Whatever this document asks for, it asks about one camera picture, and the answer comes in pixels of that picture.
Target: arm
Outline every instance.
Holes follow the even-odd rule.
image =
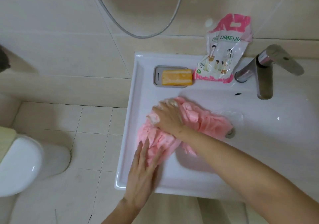
[[[161,128],[189,144],[269,223],[319,223],[319,204],[288,179],[250,155],[185,126],[179,109],[153,107]]]
[[[163,149],[160,148],[152,163],[146,166],[149,143],[148,139],[145,141],[144,147],[141,142],[139,143],[134,154],[124,197],[101,224],[131,224],[155,189],[158,161]]]

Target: sink basin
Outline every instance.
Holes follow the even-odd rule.
[[[277,170],[313,198],[319,197],[318,105],[314,104],[316,97],[311,87],[316,79],[307,73],[294,77],[274,67],[274,95],[270,100],[257,98],[254,78],[230,84],[196,81],[186,88],[153,85],[155,66],[193,69],[200,59],[201,56],[136,53],[115,188],[126,186],[137,147],[136,133],[152,106],[165,98],[181,96],[229,118],[235,134],[225,140],[228,144]],[[250,61],[251,58],[243,58],[240,67]],[[181,147],[163,163],[156,192],[242,200],[200,157],[186,154]]]

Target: pink cloth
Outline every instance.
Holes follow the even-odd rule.
[[[176,97],[175,101],[178,103],[185,125],[196,131],[222,140],[226,133],[233,128],[226,117],[218,116],[210,111],[202,110],[199,106],[186,101],[182,97]],[[157,114],[153,111],[148,116],[152,119],[158,119]],[[157,150],[161,146],[164,146],[165,150],[159,160],[160,163],[166,160],[180,144],[182,144],[186,153],[196,155],[196,152],[188,146],[187,143],[182,142],[174,136],[155,127],[149,119],[147,119],[138,130],[138,142],[142,141],[144,144],[147,138],[149,138],[150,141],[147,158],[148,164],[150,164],[153,157],[156,155]]]

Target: gray cable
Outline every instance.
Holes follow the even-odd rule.
[[[177,12],[178,12],[178,9],[181,5],[181,0],[178,0],[177,2],[177,5],[176,5],[176,8],[175,8],[175,11],[173,13],[173,16],[171,18],[171,20],[169,21],[169,23],[167,24],[167,26],[160,32],[158,33],[155,33],[155,34],[151,34],[151,35],[147,35],[147,36],[138,36],[138,35],[135,35],[135,34],[132,34],[130,33],[129,31],[125,30],[121,25],[118,24],[118,22],[114,19],[114,17],[110,14],[110,12],[108,11],[108,9],[106,8],[105,4],[103,3],[102,0],[98,0],[100,5],[103,7],[103,9],[105,10],[105,12],[107,13],[107,15],[111,18],[111,20],[119,27],[119,29],[121,29],[123,32],[125,32],[126,34],[134,37],[134,38],[139,38],[139,39],[146,39],[146,38],[152,38],[152,37],[155,37],[159,34],[161,34],[162,32],[164,32],[173,22],[174,18],[176,17],[177,15]]]

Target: soap dish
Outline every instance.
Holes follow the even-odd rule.
[[[156,87],[185,88],[186,86],[164,86],[162,85],[162,73],[164,70],[185,70],[187,67],[158,65],[154,68],[153,84]]]

